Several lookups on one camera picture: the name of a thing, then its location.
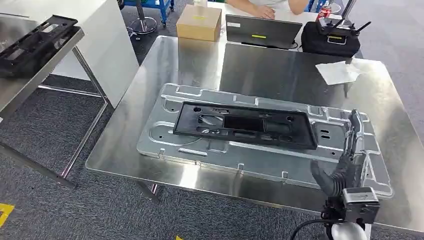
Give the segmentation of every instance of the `stainless steel table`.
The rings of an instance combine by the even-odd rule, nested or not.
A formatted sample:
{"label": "stainless steel table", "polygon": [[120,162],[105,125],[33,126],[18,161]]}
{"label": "stainless steel table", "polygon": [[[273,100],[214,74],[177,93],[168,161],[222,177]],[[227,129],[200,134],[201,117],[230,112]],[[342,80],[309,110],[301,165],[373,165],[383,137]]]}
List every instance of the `stainless steel table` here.
{"label": "stainless steel table", "polygon": [[[36,28],[40,23],[20,18],[11,18],[11,17],[0,17],[0,53],[14,44],[21,37],[25,36],[28,32]],[[63,39],[66,41],[63,46],[57,51],[51,59],[42,66],[37,73],[34,73],[28,77],[21,78],[2,78],[0,77],[0,123],[3,119],[9,117],[16,109],[33,93],[37,88],[48,89],[53,91],[73,93],[77,95],[86,95],[97,98],[102,98],[104,100],[103,106],[100,108],[81,142],[79,143],[77,149],[75,150],[72,157],[69,159],[66,167],[64,168],[61,174],[57,174],[54,171],[46,168],[37,161],[30,159],[29,157],[23,155],[17,150],[11,148],[7,144],[0,141],[0,154],[4,154],[12,157],[14,160],[34,169],[40,174],[63,184],[66,187],[74,188],[76,185],[68,180],[68,176],[72,166],[75,163],[75,160],[79,156],[81,150],[83,149],[87,139],[92,133],[94,127],[99,121],[102,113],[109,104],[105,93],[100,87],[96,77],[82,56],[80,50],[76,46],[77,43],[83,38],[84,32],[79,27],[74,27],[71,32]],[[78,59],[79,63],[87,73],[91,83],[96,88],[97,92],[87,92],[75,89],[68,89],[56,86],[49,86],[41,84],[46,77],[53,71],[56,65],[68,54],[70,51],[73,52],[75,57]]]}
{"label": "stainless steel table", "polygon": [[326,197],[319,190],[143,156],[137,152],[137,141],[165,83],[358,108],[373,122],[394,188],[394,197],[381,202],[377,222],[424,232],[424,148],[392,80],[382,63],[358,60],[370,73],[360,75],[355,83],[326,85],[315,65],[343,60],[159,36],[85,165],[136,181],[320,212]]}

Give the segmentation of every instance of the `aluminum plate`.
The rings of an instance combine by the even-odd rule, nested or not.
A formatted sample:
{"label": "aluminum plate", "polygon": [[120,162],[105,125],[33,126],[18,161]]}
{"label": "aluminum plate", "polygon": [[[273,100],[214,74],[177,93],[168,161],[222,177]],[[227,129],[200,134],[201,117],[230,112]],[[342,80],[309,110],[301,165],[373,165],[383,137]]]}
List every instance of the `aluminum plate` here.
{"label": "aluminum plate", "polygon": [[[241,107],[300,111],[307,113],[316,137],[316,150],[288,149],[172,134],[184,101]],[[343,153],[346,123],[351,110],[312,106],[269,98],[246,96],[198,87],[165,84],[150,113],[137,150],[159,161],[197,164],[205,168],[240,172],[244,175],[319,189],[311,171],[311,160],[331,173]],[[372,187],[380,199],[390,198],[390,178],[367,114],[361,113],[366,146],[364,186]]]}

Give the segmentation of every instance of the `red bottle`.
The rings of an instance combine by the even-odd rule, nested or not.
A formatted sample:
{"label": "red bottle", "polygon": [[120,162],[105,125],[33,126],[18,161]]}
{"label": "red bottle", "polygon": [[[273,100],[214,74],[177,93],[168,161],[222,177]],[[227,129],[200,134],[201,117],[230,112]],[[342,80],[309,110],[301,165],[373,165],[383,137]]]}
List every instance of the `red bottle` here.
{"label": "red bottle", "polygon": [[321,7],[321,10],[318,13],[318,16],[316,16],[316,22],[318,22],[318,19],[320,18],[328,18],[331,14],[331,7],[329,4],[329,1],[326,1],[324,6]]}

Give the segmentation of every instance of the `black tray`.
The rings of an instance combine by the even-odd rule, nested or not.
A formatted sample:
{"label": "black tray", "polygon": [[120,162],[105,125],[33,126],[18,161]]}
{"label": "black tray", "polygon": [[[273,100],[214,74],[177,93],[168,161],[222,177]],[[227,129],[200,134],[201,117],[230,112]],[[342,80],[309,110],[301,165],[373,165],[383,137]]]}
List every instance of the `black tray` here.
{"label": "black tray", "polygon": [[0,77],[34,75],[68,40],[78,21],[53,15],[0,53]]}
{"label": "black tray", "polygon": [[299,111],[185,101],[172,133],[291,149],[317,148],[308,115]]}

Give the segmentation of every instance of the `person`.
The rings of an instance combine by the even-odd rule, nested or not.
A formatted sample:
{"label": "person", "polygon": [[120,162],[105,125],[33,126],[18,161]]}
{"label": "person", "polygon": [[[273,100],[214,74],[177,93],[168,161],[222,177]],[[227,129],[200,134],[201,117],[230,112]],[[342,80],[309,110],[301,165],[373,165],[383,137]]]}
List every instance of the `person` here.
{"label": "person", "polygon": [[289,8],[299,15],[303,13],[309,0],[226,0],[226,3],[258,18],[275,19],[274,9]]}

